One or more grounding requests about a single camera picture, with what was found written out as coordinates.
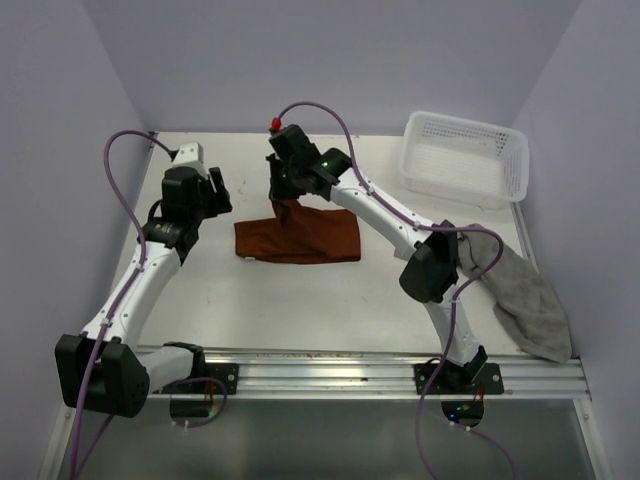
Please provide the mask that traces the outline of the rust brown towel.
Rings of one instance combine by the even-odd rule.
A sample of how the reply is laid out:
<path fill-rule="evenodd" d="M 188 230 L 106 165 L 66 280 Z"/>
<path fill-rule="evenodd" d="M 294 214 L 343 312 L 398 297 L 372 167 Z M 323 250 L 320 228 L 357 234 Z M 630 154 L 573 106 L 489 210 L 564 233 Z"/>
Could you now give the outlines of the rust brown towel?
<path fill-rule="evenodd" d="M 361 260 L 359 224 L 350 211 L 316 209 L 297 200 L 273 200 L 271 207 L 271 218 L 234 224 L 237 256 L 293 265 Z"/>

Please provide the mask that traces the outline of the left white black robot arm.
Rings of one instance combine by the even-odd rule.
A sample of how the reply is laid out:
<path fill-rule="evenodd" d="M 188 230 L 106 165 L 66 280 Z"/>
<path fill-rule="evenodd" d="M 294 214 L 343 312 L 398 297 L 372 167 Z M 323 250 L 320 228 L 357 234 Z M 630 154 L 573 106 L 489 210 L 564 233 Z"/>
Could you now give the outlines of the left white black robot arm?
<path fill-rule="evenodd" d="M 166 170 L 161 209 L 142 228 L 124 276 L 80 333 L 64 334 L 54 354 L 64 403 L 73 408 L 135 417 L 149 394 L 177 384 L 201 390 L 208 379 L 204 351 L 172 341 L 142 356 L 136 348 L 162 291 L 198 241 L 201 223 L 231 212 L 222 172 L 191 166 Z"/>

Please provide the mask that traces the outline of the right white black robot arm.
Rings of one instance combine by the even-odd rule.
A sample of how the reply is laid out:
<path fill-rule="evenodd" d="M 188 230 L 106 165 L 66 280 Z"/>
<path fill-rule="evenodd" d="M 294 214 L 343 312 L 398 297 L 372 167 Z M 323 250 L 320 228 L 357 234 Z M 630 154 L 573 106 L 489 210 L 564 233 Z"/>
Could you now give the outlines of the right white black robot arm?
<path fill-rule="evenodd" d="M 434 224 L 404 207 L 358 173 L 351 157 L 336 148 L 320 151 L 299 126 L 283 125 L 275 118 L 269 132 L 270 198 L 319 196 L 353 213 L 389 241 L 395 257 L 405 263 L 399 277 L 402 290 L 426 308 L 441 343 L 441 360 L 427 391 L 470 391 L 481 380 L 487 354 L 459 304 L 453 225 Z"/>

